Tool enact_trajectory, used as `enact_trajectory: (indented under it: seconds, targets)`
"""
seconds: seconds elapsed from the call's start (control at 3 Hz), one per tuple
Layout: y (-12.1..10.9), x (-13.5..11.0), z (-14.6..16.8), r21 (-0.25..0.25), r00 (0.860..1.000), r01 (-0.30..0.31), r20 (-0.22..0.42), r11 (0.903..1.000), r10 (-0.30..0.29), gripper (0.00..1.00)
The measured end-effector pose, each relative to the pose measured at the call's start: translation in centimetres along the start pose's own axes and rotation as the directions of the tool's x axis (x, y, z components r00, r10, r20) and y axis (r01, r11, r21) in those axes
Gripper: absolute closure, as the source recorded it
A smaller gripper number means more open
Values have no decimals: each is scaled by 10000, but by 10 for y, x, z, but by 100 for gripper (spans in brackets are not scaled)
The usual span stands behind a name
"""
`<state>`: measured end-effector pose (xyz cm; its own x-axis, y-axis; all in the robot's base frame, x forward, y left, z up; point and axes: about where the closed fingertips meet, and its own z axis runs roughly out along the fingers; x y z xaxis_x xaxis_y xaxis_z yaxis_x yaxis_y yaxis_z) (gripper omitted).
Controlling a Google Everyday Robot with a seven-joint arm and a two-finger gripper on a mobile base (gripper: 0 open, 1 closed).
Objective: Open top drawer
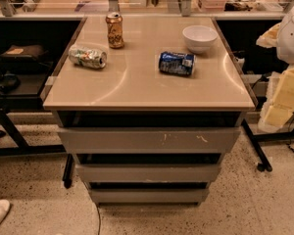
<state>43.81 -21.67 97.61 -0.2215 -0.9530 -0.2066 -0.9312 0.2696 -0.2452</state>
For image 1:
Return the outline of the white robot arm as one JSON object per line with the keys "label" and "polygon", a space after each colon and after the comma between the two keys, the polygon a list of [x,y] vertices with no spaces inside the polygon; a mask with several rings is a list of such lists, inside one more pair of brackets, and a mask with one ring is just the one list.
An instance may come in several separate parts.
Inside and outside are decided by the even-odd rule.
{"label": "white robot arm", "polygon": [[294,115],[294,6],[280,23],[261,35],[256,44],[265,48],[275,47],[277,58],[287,64],[284,71],[274,71],[269,77],[267,100],[258,122],[262,131],[274,133]]}

